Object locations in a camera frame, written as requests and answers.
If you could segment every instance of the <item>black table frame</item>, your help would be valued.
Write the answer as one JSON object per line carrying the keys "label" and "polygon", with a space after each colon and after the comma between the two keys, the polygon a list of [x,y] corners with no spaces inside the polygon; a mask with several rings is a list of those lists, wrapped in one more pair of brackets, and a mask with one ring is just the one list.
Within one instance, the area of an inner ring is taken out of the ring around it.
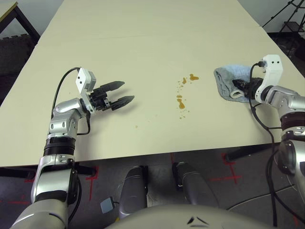
{"label": "black table frame", "polygon": [[32,38],[34,44],[38,43],[40,38],[39,33],[35,30],[29,20],[24,16],[18,6],[15,6],[14,9],[6,15],[6,17],[0,21],[0,33],[11,23],[12,20],[17,19],[17,21],[21,24],[21,26],[29,33]]}

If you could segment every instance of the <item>wall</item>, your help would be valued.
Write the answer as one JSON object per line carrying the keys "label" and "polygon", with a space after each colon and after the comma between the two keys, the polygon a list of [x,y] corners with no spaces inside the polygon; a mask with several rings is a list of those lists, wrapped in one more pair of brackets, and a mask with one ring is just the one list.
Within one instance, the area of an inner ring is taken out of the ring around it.
{"label": "wall", "polygon": [[[238,0],[244,9],[263,26],[272,16],[277,14],[289,0]],[[300,0],[295,0],[294,4],[298,4]],[[292,15],[295,7],[289,5],[279,15],[277,15],[271,22],[269,22],[264,29],[267,32],[278,32],[283,26],[284,21],[287,21]],[[305,9],[299,9],[293,16],[291,21],[296,21],[298,24],[302,21]]]}
{"label": "wall", "polygon": [[[264,25],[271,16],[275,15],[282,7],[284,7],[289,0],[238,0],[241,5],[248,11],[248,13],[259,23]],[[34,28],[41,35],[52,17],[60,7],[63,0],[18,0],[18,6],[29,19]],[[288,6],[281,14],[273,19],[268,25],[264,27],[267,32],[277,32],[281,29],[283,22],[286,21],[293,13],[295,8]],[[300,9],[292,20],[300,23],[305,9]],[[14,20],[8,27],[0,34],[0,38],[12,35],[20,35],[26,31]]]}
{"label": "wall", "polygon": [[[0,3],[8,1],[12,0],[0,0]],[[63,0],[18,0],[18,7],[37,32],[42,35],[62,2]],[[7,28],[0,33],[0,38],[21,35],[24,33],[26,33],[26,31],[17,20],[14,19]]]}

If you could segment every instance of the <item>red tape mark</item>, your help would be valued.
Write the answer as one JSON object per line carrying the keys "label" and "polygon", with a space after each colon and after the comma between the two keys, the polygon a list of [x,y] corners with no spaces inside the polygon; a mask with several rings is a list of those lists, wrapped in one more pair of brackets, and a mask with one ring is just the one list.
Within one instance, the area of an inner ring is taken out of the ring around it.
{"label": "red tape mark", "polygon": [[171,155],[171,162],[173,164],[174,163],[173,153],[170,153],[170,155]]}
{"label": "red tape mark", "polygon": [[93,180],[96,180],[99,174],[99,167],[95,166],[96,169],[96,174],[93,177],[86,177],[86,180],[90,180],[90,191],[89,191],[89,201],[91,200],[92,197],[92,187],[93,187]]}
{"label": "red tape mark", "polygon": [[243,176],[233,176],[233,177],[218,177],[218,178],[210,178],[210,181],[220,181],[220,180],[236,180],[242,178]]}
{"label": "red tape mark", "polygon": [[32,179],[32,180],[27,180],[27,179],[25,179],[25,180],[24,180],[24,183],[33,183],[34,180],[35,180],[35,179]]}
{"label": "red tape mark", "polygon": [[9,201],[8,204],[30,204],[29,201]]}
{"label": "red tape mark", "polygon": [[297,221],[297,218],[293,216],[294,222],[295,222],[295,227],[297,228],[299,226],[299,221]]}
{"label": "red tape mark", "polygon": [[227,166],[230,167],[231,174],[232,174],[232,179],[234,180],[234,183],[237,185],[237,177],[238,177],[238,176],[235,175],[234,168],[233,168],[233,165],[235,165],[236,162],[227,162],[227,161],[225,160],[225,156],[226,156],[225,153],[221,153],[221,158],[223,159],[223,163],[224,163],[225,165],[227,165]]}

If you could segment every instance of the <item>floor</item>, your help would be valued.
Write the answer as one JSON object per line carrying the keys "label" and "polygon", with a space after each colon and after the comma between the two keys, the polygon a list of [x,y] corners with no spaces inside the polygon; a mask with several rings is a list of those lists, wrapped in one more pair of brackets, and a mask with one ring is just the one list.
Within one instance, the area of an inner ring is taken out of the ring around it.
{"label": "floor", "polygon": [[[0,40],[1,98],[3,101],[22,66],[31,54],[33,45],[29,37],[22,36]],[[304,69],[305,62],[294,62]],[[102,214],[100,203],[109,196],[119,201],[124,177],[136,165],[149,168],[148,207],[164,204],[187,203],[183,193],[175,189],[172,176],[172,162],[185,161],[195,167],[206,179],[216,195],[220,208],[227,209],[235,203],[268,193],[264,169],[270,150],[244,157],[228,164],[223,156],[238,148],[224,148],[135,156],[82,163],[96,167],[95,177],[81,176],[82,199],[69,228],[102,229],[112,224],[118,217],[118,209]],[[289,186],[288,179],[277,167],[273,168],[275,189]],[[0,228],[7,229],[18,215],[30,204],[32,180],[0,177]],[[304,205],[294,188],[278,193],[279,197],[295,212],[304,216]],[[281,228],[305,229],[305,226],[277,204],[278,225]],[[248,201],[232,209],[258,221],[272,224],[270,196]]]}

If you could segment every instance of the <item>table leg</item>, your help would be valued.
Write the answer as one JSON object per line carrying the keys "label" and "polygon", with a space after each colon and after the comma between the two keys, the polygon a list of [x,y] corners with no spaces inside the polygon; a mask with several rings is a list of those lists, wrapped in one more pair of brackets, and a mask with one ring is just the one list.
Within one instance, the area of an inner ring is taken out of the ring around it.
{"label": "table leg", "polygon": [[14,169],[14,168],[0,168],[1,177],[18,177],[25,178],[28,180],[34,179],[35,171]]}
{"label": "table leg", "polygon": [[255,145],[255,146],[243,146],[240,149],[228,153],[225,155],[225,160],[227,162],[238,160],[244,156],[251,156],[252,154],[256,154],[261,152],[264,149],[271,148],[271,144],[262,144],[262,145]]}
{"label": "table leg", "polygon": [[13,10],[17,16],[16,19],[17,21],[23,26],[23,28],[26,30],[26,32],[29,33],[29,35],[32,37],[33,41],[35,44],[37,44],[40,35],[38,32],[35,30],[35,28],[31,25],[29,20],[24,16],[24,14],[21,12],[18,6],[16,6]]}

